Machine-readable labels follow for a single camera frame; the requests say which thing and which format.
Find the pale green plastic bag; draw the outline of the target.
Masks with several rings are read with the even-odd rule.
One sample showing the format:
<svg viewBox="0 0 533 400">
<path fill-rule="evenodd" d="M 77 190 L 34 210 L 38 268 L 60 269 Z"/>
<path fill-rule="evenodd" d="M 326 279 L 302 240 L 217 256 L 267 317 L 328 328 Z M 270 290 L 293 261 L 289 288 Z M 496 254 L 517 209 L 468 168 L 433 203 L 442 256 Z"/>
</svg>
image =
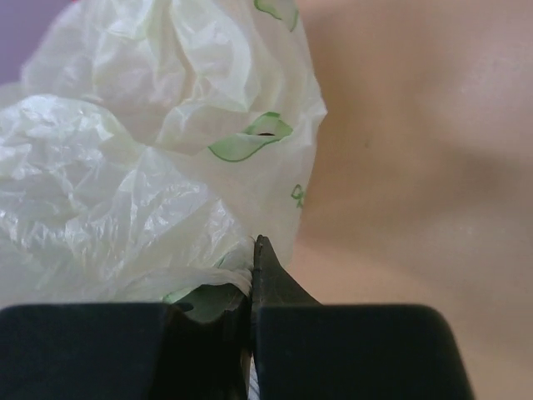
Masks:
<svg viewBox="0 0 533 400">
<path fill-rule="evenodd" d="M 77 1 L 2 88 L 1 312 L 168 303 L 292 253 L 326 116 L 293 1 Z"/>
</svg>

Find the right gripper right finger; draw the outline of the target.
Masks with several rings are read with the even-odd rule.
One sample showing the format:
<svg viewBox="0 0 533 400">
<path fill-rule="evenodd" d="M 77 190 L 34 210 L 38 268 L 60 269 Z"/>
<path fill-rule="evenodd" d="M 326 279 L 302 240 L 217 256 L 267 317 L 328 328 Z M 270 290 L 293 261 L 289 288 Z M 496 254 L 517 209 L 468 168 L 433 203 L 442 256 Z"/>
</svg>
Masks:
<svg viewBox="0 0 533 400">
<path fill-rule="evenodd" d="M 472 399 L 448 322 L 418 304 L 323 305 L 254 248 L 252 331 L 263 399 Z"/>
</svg>

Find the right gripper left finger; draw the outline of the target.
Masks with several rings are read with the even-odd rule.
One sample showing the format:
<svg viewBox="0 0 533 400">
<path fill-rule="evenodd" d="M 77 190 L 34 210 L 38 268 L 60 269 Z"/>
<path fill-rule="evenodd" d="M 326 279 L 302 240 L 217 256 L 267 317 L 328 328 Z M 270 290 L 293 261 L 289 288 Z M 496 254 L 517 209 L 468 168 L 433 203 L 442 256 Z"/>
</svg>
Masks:
<svg viewBox="0 0 533 400">
<path fill-rule="evenodd" d="M 182 300 L 1 312 L 4 399 L 244 399 L 250 302 L 230 284 Z"/>
</svg>

